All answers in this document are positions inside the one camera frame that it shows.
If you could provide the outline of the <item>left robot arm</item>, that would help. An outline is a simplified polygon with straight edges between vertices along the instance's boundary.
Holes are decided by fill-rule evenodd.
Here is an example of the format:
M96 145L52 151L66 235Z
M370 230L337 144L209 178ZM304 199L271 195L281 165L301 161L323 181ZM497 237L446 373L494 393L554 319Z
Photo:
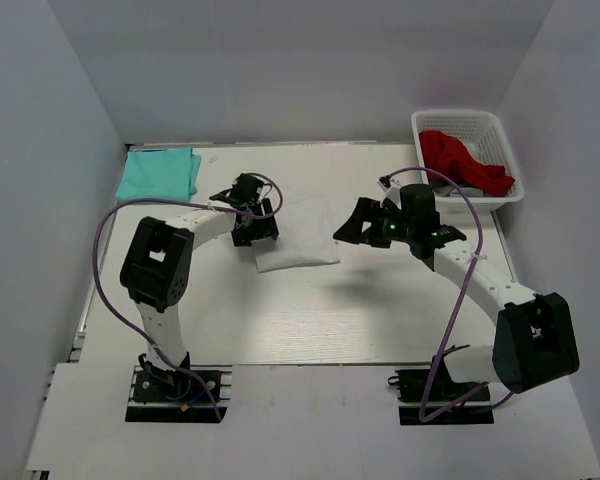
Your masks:
M150 337L141 367L158 375L157 387L168 398L182 398L191 387L177 304L189 284L193 252L224 235L238 248L277 239L274 208L263 193L272 186L260 174L243 173L230 188L210 198L206 214L189 212L167 220L145 217L136 228L120 282Z

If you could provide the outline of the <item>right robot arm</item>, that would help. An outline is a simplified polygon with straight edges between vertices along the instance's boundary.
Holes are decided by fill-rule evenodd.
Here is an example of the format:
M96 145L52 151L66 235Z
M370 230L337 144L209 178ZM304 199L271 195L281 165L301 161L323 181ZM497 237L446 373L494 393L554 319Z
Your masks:
M452 399L468 383L500 383L515 394L578 371L580 358L567 301L521 285L480 256L457 228L442 224L424 184L401 188L399 202L358 199L334 239L373 248L394 242L464 290L491 319L494 341L447 351L431 374L433 390Z

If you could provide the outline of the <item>white t-shirt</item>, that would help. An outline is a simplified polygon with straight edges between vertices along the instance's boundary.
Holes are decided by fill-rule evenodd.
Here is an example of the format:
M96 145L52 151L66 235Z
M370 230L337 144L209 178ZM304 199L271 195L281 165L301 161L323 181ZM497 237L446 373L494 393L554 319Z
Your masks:
M279 236L252 243L259 273L340 262L328 202L311 198L282 207L276 215Z

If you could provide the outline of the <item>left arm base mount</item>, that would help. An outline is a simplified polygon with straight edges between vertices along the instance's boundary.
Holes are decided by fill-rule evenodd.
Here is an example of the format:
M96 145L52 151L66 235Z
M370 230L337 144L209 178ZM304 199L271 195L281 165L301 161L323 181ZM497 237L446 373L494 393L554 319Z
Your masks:
M210 390L220 417L229 407L232 387L232 369L205 366L195 370ZM183 386L171 387L145 372L134 368L128 395L125 421L127 423L217 424L208 395L201 384L186 377Z

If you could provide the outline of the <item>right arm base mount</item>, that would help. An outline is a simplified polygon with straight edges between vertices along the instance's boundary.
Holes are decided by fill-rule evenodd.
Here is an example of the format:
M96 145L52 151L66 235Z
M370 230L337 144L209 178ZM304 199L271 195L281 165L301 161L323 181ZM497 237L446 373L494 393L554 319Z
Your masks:
M487 387L482 388L470 399L446 409L430 422L419 418L419 408L424 393L428 368L399 369L387 380L394 388L398 399L399 422L401 426L441 426L441 425L490 425L494 416L490 409L491 397ZM478 383L454 383L443 371L436 374L429 395L425 414L448 404L478 386Z

